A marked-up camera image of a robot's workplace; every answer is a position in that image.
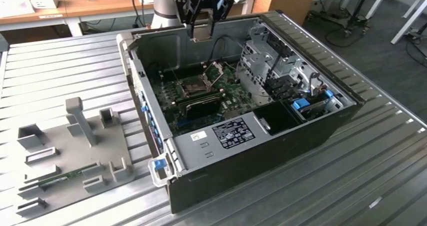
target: label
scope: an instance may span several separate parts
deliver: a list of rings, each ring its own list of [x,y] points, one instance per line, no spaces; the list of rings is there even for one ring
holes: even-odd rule
[[[242,118],[212,127],[212,130],[224,149],[229,149],[254,139],[254,135]]]
[[[52,15],[38,16],[40,19],[60,18],[60,17],[62,17],[61,14],[52,14]]]
[[[190,136],[192,141],[200,140],[206,137],[206,133],[204,131],[193,133]]]

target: desk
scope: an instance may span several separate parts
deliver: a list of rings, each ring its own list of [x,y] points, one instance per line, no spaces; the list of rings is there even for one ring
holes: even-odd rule
[[[65,24],[66,10],[64,0],[58,0],[57,8],[54,9],[34,8],[33,10],[34,13],[0,18],[0,31]]]
[[[144,0],[144,14],[154,13],[153,0]],[[241,6],[241,14],[252,12],[254,0],[246,0]],[[141,15],[141,4],[134,0],[137,14]],[[34,13],[0,18],[0,32],[50,25],[68,25],[70,35],[81,36],[80,23],[134,16],[132,0],[58,0],[56,9],[36,9]]]

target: corrugated metal surface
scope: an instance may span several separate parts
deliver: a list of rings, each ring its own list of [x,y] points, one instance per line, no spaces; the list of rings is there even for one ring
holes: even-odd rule
[[[2,57],[0,132],[22,122],[65,123],[64,98],[78,95],[92,116],[120,112],[136,180],[26,222],[28,225],[416,225],[427,223],[427,135],[423,122],[276,13],[268,15],[367,99],[322,146],[182,213],[152,185],[149,151],[120,72],[113,34],[13,45]],[[13,143],[0,145],[0,220],[14,215]]]

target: green circuit board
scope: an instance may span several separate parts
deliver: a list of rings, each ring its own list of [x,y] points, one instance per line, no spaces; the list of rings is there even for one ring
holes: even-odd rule
[[[174,136],[185,134],[193,130],[197,130],[208,125],[216,124],[222,120],[230,119],[257,105],[252,100],[250,94],[244,87],[236,81],[234,73],[236,65],[222,67],[222,75],[213,83],[210,92],[218,92],[214,95],[220,97],[218,111],[210,115],[188,120],[184,116],[184,110],[177,106],[178,101],[188,100],[193,96],[188,95],[185,90],[185,84],[192,85],[190,88],[194,95],[205,93],[198,89],[197,83],[201,81],[200,75],[193,75],[186,78],[180,78],[168,82],[156,83],[152,85],[153,93],[156,95],[165,121]],[[220,72],[216,68],[209,68],[205,72],[205,76],[209,82],[220,76]]]

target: warning label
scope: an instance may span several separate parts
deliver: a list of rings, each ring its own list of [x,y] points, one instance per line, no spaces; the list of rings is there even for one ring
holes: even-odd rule
[[[212,129],[225,149],[254,139],[254,135],[241,118],[212,127]]]

